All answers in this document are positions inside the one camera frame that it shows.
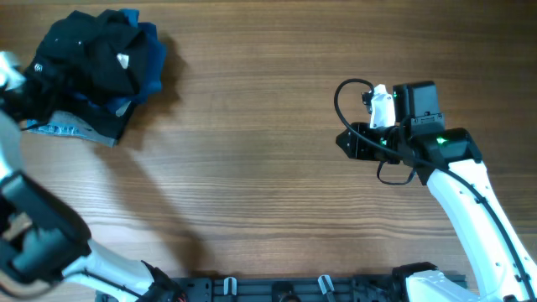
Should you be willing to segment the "black t-shirt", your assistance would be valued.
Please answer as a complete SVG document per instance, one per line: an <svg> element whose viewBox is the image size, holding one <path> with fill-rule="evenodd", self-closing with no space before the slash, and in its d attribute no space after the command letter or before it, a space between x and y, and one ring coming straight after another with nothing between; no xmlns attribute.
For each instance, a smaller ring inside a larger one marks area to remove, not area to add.
<svg viewBox="0 0 537 302"><path fill-rule="evenodd" d="M23 71L23 84L1 90L2 110L16 121L48 121L61 104L76 100L73 91L93 91L99 72L111 70L91 65L94 52L106 49L93 45L102 31L96 17L74 11L53 23Z"/></svg>

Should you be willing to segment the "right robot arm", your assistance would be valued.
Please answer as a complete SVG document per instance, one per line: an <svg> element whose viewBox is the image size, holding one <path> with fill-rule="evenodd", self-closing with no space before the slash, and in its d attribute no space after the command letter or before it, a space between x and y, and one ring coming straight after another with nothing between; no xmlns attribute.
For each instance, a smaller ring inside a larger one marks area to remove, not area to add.
<svg viewBox="0 0 537 302"><path fill-rule="evenodd" d="M464 128L448 129L436 85L422 81L387 91L366 80L362 103L369 122L348 122L336 144L348 158L410 167L439 202L452 224L477 281L473 293L431 263L395 268L387 292L392 301L534 301L536 263L503 211L482 153Z"/></svg>

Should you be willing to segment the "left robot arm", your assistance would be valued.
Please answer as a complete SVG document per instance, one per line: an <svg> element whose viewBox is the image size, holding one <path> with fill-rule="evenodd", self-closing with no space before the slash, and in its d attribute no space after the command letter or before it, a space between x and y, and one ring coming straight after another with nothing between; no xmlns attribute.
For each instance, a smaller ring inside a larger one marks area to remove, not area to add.
<svg viewBox="0 0 537 302"><path fill-rule="evenodd" d="M187 293L159 268L95 242L66 203L25 172L21 121L49 117L52 97L34 94L17 58L1 53L1 270L18 284L62 282L116 301L186 301Z"/></svg>

